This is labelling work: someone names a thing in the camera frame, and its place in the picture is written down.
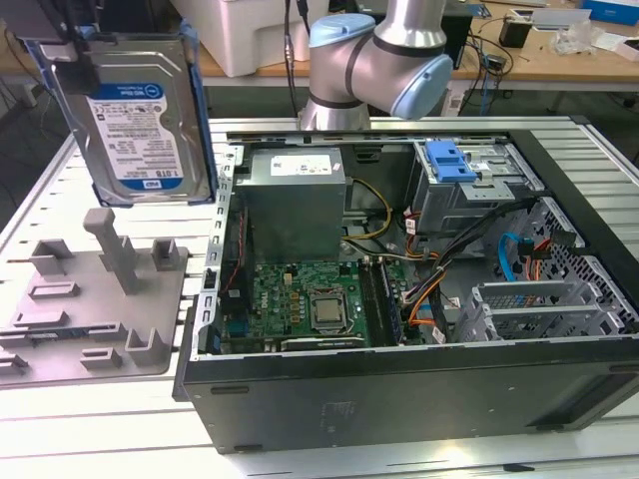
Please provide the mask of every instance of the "hard drive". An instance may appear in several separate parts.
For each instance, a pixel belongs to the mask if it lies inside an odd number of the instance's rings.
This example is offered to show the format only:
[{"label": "hard drive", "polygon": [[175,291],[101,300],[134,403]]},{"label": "hard drive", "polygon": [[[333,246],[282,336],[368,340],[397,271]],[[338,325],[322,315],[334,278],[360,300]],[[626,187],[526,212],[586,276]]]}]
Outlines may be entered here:
[{"label": "hard drive", "polygon": [[85,36],[100,85],[65,88],[60,47],[29,45],[55,92],[104,206],[215,198],[216,169],[197,38],[179,34]]}]

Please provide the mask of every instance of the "white container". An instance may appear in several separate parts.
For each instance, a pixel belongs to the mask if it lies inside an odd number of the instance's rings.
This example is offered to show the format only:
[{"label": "white container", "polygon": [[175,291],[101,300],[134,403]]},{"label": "white container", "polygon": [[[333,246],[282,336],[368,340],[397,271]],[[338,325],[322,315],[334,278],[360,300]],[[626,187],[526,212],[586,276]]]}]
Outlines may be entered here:
[{"label": "white container", "polygon": [[[308,0],[309,23],[328,12],[329,0]],[[172,0],[229,77],[250,75],[284,61],[284,0]],[[291,0],[296,60],[309,59],[309,36]]]}]

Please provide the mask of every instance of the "light blue joint cap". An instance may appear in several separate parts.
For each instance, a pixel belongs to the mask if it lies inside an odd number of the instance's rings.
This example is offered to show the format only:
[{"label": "light blue joint cap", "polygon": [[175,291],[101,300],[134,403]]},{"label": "light blue joint cap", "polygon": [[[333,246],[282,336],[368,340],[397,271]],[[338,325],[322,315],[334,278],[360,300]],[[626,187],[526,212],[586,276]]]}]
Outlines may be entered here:
[{"label": "light blue joint cap", "polygon": [[428,62],[408,82],[392,105],[390,114],[405,120],[425,117],[437,104],[452,75],[452,60],[439,55]]},{"label": "light blue joint cap", "polygon": [[323,47],[358,37],[375,28],[375,21],[368,15],[345,13],[329,15],[313,23],[311,27],[311,48]]}]

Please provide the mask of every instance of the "sticker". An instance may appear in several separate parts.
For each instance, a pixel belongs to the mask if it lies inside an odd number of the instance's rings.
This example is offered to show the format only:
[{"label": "sticker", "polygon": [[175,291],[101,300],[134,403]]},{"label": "sticker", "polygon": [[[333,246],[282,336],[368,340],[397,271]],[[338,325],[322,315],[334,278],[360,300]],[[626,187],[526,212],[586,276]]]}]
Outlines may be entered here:
[{"label": "sticker", "polygon": [[272,177],[296,177],[305,175],[330,175],[329,155],[290,155],[271,159]]},{"label": "sticker", "polygon": [[417,222],[415,220],[406,220],[406,232],[409,235],[415,235],[417,233]]},{"label": "sticker", "polygon": [[167,98],[156,83],[106,83],[87,102],[115,177],[132,190],[170,190],[183,179],[174,135],[160,120]]},{"label": "sticker", "polygon": [[439,330],[437,326],[432,327],[432,337],[437,341],[437,344],[444,344],[446,342],[446,336]]}]

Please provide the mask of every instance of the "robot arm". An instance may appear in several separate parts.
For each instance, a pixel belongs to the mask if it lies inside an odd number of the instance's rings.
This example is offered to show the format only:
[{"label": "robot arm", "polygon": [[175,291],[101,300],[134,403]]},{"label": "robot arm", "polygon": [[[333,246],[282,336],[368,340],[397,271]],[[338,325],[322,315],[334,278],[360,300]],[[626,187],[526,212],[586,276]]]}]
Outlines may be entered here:
[{"label": "robot arm", "polygon": [[377,27],[359,14],[317,21],[302,129],[367,129],[366,104],[404,119],[425,116],[452,73],[452,61],[443,54],[444,5],[445,0],[389,0]]}]

